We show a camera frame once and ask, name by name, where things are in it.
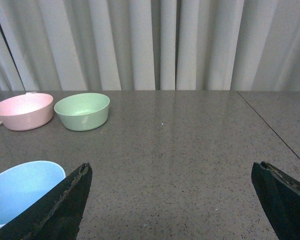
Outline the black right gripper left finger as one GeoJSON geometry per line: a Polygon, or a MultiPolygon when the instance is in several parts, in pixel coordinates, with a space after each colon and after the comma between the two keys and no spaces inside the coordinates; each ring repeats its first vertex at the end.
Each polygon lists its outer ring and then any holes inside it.
{"type": "Polygon", "coordinates": [[[0,228],[0,240],[75,240],[93,170],[83,163],[28,209],[0,228]]]}

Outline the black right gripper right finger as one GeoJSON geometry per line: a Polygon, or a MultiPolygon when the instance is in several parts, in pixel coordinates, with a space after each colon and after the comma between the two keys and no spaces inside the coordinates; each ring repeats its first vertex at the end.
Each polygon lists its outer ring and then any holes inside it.
{"type": "Polygon", "coordinates": [[[280,240],[300,240],[300,182],[268,162],[255,162],[251,182],[280,240]]]}

